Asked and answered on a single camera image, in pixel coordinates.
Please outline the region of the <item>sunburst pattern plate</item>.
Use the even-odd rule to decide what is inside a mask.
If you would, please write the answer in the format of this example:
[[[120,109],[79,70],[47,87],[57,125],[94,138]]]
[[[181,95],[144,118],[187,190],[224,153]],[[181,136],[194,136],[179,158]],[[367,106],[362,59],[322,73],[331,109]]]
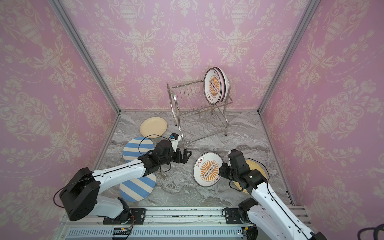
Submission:
[[[195,182],[205,188],[217,184],[221,179],[219,170],[223,162],[222,157],[214,152],[208,152],[198,157],[193,167]]]
[[[204,77],[204,94],[206,100],[214,105],[219,102],[222,95],[222,80],[216,68],[207,70]]]

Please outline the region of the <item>yellow plate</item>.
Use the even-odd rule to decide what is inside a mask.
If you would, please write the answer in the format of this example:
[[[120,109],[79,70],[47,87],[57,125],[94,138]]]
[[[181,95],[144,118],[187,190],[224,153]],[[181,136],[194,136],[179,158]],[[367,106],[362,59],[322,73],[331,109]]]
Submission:
[[[258,170],[267,179],[268,176],[260,164],[250,159],[246,159],[246,163],[249,165],[250,170]],[[234,182],[234,184],[238,190],[242,189],[238,182]],[[248,194],[246,189],[243,189],[242,192]]]

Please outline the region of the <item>chrome wire dish rack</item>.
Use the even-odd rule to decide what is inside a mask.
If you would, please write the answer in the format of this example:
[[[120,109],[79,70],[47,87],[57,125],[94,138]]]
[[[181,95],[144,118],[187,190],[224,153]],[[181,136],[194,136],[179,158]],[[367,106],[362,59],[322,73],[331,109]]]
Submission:
[[[205,98],[203,80],[167,83],[167,90],[174,124],[185,147],[216,134],[228,134],[227,107],[234,102],[230,96],[220,103],[210,104]]]

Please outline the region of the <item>blue striped plate front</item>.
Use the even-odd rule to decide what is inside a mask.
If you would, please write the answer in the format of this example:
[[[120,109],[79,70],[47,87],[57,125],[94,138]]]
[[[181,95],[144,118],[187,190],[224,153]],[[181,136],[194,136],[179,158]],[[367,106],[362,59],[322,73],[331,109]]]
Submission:
[[[125,181],[120,184],[120,193],[128,202],[138,202],[147,198],[156,186],[155,173],[145,177]]]

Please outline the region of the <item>pink bear plate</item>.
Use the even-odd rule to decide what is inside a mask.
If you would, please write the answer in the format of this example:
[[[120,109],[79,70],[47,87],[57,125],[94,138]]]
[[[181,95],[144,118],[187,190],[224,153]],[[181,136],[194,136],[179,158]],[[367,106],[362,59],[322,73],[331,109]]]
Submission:
[[[227,78],[227,75],[225,74],[225,72],[223,70],[221,70],[222,72],[222,75],[223,75],[223,79],[224,79],[224,93],[223,93],[223,96],[222,96],[222,99],[221,99],[221,102],[223,102],[226,97],[227,97],[227,94],[228,94],[228,90],[229,90],[229,83],[228,83],[228,78]]]

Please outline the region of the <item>petal pattern plate orange rim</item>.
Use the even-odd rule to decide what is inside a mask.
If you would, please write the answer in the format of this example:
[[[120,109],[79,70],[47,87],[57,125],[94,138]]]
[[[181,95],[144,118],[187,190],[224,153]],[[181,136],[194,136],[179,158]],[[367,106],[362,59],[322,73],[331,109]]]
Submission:
[[[219,67],[214,67],[214,68],[218,71],[218,73],[220,73],[220,78],[223,83],[222,84],[223,90],[222,90],[221,98],[219,100],[219,103],[221,103],[228,97],[230,93],[230,84],[229,84],[229,79],[225,74],[225,72]]]

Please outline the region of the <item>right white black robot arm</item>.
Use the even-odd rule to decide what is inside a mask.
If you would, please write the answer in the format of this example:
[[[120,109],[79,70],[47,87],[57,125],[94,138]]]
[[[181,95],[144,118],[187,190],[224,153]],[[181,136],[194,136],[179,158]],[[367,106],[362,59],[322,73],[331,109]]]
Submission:
[[[325,240],[305,225],[277,196],[267,178],[251,170],[242,152],[233,149],[228,154],[230,164],[223,163],[219,175],[240,185],[251,197],[239,204],[244,223],[262,229],[272,240]]]

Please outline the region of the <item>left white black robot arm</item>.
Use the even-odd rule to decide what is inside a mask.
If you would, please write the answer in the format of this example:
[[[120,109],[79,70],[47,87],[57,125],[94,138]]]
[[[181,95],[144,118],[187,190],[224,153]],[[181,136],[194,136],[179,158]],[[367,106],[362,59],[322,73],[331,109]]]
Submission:
[[[162,140],[154,150],[150,150],[135,160],[104,170],[91,171],[82,168],[59,192],[70,221],[75,222],[88,216],[103,217],[114,224],[125,224],[133,219],[133,214],[123,198],[108,198],[102,193],[123,182],[146,177],[172,162],[185,164],[191,151],[178,148],[176,140]]]

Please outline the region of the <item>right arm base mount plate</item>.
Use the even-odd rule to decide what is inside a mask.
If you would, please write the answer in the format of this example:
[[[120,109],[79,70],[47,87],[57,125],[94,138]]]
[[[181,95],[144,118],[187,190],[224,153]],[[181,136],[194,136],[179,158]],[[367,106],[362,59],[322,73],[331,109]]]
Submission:
[[[250,224],[247,213],[239,208],[224,208],[223,215],[227,225]]]

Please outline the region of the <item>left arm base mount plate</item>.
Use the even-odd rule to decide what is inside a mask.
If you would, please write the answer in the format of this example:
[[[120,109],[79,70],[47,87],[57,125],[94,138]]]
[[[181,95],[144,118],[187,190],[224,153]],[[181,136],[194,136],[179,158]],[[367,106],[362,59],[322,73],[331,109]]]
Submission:
[[[129,210],[123,210],[122,213],[115,219],[104,217],[104,225],[143,225],[145,216],[145,208],[134,208]]]

